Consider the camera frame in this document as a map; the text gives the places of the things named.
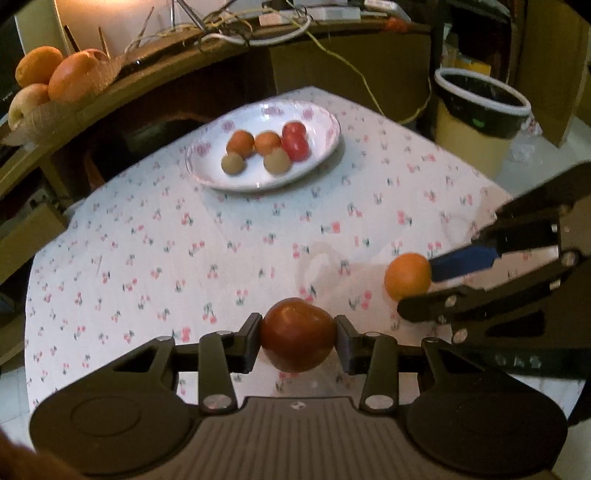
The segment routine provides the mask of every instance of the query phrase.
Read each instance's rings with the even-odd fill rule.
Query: white bin rim
[[[517,99],[519,99],[523,105],[522,106],[507,105],[506,103],[495,102],[494,100],[490,100],[488,98],[482,97],[482,96],[477,95],[475,93],[468,92],[467,90],[464,90],[463,88],[460,88],[460,87],[454,85],[452,82],[449,82],[448,80],[446,80],[443,77],[446,74],[463,75],[465,77],[472,77],[472,78],[476,78],[479,80],[483,80],[484,82],[487,82],[487,83],[491,83],[491,84],[505,90],[506,92],[510,93],[511,95],[516,97]],[[494,111],[497,111],[500,113],[506,113],[507,115],[514,115],[514,116],[529,116],[531,113],[531,104],[530,104],[529,100],[527,98],[525,98],[524,95],[522,95],[521,93],[519,93],[517,90],[510,87],[506,83],[503,83],[500,80],[496,80],[494,78],[491,78],[488,75],[484,75],[484,74],[478,73],[478,72],[473,72],[471,70],[457,69],[457,68],[451,68],[451,67],[442,67],[442,68],[439,68],[436,70],[435,81],[437,82],[437,84],[441,88],[446,89],[448,92],[453,93],[454,95],[457,95],[458,97],[463,98],[464,100],[467,100],[469,102],[475,103],[480,106],[483,106],[483,107],[488,108],[490,110],[494,110]]]

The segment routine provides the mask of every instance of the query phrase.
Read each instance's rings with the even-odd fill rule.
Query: orange
[[[255,138],[255,150],[261,157],[281,147],[281,137],[275,132],[263,132]]]
[[[424,256],[416,253],[400,255],[390,263],[384,275],[386,292],[395,301],[422,295],[430,285],[431,265]]]
[[[242,158],[247,158],[252,153],[255,139],[251,133],[244,130],[236,130],[226,145],[226,152],[234,152]]]
[[[34,48],[18,62],[14,77],[23,88],[32,83],[47,85],[51,75],[63,60],[64,56],[55,47]]]

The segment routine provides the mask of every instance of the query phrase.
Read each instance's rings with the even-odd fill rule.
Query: kiwi
[[[228,175],[238,175],[246,168],[246,162],[237,153],[230,152],[222,158],[222,170]]]
[[[271,153],[265,155],[262,164],[271,175],[282,175],[291,168],[291,160],[282,148],[274,148]]]

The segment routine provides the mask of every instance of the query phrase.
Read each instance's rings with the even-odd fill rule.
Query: table
[[[26,304],[25,366],[31,409],[53,391],[160,335],[177,343],[238,330],[295,296],[360,332],[419,345],[449,340],[446,326],[400,319],[384,292],[386,265],[403,252],[427,257],[469,240],[509,195],[431,142],[354,103],[316,88],[283,96],[334,112],[343,137],[314,173],[280,191],[232,196],[189,177],[188,134],[94,192],[69,228],[35,257]],[[556,253],[513,254],[473,286],[491,286]],[[340,369],[336,354],[300,375],[277,371],[261,352],[253,372],[232,375],[246,395],[350,395],[363,378]],[[178,394],[195,402],[196,374]],[[529,379],[569,413],[582,382]],[[401,402],[418,395],[403,374]]]

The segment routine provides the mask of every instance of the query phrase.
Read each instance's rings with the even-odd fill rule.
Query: plastic bag
[[[531,161],[541,136],[542,127],[535,121],[534,116],[530,115],[511,142],[508,159],[518,163]]]

